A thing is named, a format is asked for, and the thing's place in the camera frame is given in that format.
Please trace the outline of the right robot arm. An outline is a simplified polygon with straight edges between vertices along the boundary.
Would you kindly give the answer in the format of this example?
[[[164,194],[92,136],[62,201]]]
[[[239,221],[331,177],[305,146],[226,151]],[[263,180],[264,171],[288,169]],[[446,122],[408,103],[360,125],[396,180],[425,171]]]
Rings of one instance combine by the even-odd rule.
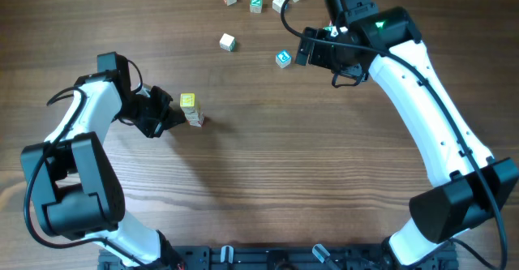
[[[331,24],[299,33],[296,61],[328,69],[349,86],[373,79],[394,104],[426,167],[431,189],[409,202],[410,219],[384,240],[378,266],[413,269],[459,235],[494,220],[508,246],[502,207],[518,180],[508,158],[496,160],[473,134],[439,81],[422,34],[400,6],[381,11],[372,0],[324,0]]]

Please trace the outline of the blue C block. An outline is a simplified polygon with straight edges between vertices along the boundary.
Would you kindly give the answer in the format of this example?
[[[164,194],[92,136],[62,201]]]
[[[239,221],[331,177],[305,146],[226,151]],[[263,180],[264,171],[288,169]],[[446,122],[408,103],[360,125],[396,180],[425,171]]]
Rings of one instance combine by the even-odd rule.
[[[276,55],[276,63],[280,68],[287,67],[292,61],[291,55],[287,50],[283,49]]]

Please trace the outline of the white soccer ball block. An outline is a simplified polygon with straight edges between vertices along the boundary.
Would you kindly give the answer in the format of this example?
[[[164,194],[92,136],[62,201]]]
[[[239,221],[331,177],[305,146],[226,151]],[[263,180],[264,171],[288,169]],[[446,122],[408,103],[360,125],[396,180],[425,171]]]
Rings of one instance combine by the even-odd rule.
[[[202,122],[204,114],[199,109],[185,109],[184,114],[189,122]]]

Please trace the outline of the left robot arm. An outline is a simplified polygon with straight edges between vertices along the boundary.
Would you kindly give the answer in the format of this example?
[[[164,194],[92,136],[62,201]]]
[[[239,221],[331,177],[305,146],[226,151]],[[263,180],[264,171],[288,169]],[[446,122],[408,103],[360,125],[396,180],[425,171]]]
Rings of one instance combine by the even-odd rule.
[[[97,72],[79,77],[52,96],[70,97],[58,127],[39,144],[23,149],[27,189],[24,222],[42,246],[67,249],[96,243],[126,269],[181,269],[185,263],[164,234],[126,209],[122,186],[103,149],[110,125],[120,121],[147,138],[182,124],[163,89],[131,86],[134,63],[116,52],[97,56]]]

